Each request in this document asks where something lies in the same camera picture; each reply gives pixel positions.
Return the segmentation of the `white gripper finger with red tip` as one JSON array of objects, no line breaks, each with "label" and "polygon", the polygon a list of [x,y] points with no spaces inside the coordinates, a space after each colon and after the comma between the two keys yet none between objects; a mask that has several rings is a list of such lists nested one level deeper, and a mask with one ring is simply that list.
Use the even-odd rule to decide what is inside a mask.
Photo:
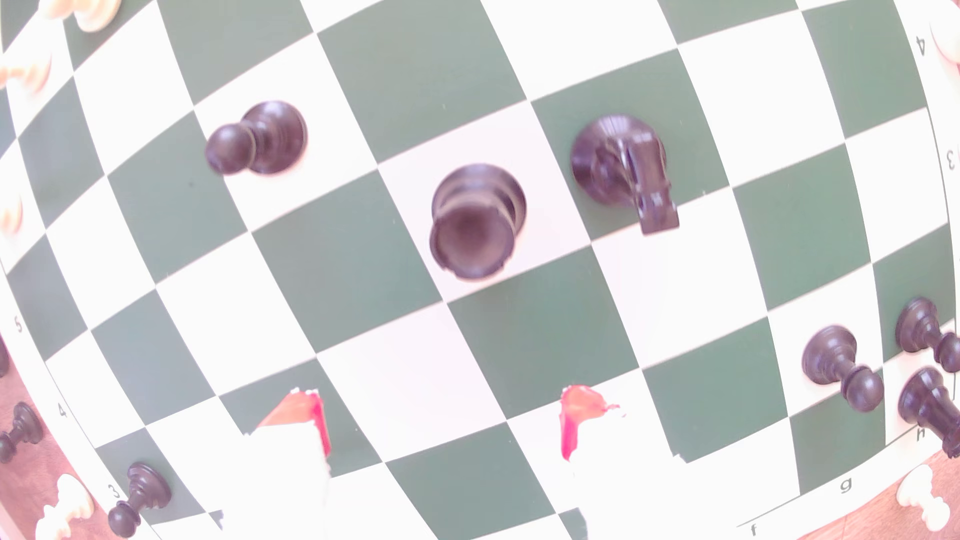
[{"label": "white gripper finger with red tip", "polygon": [[559,403],[559,451],[573,475],[587,538],[666,539],[687,462],[666,457],[630,407],[593,387],[567,386]]},{"label": "white gripper finger with red tip", "polygon": [[323,399],[295,387],[233,447],[223,537],[327,539],[330,452]]}]

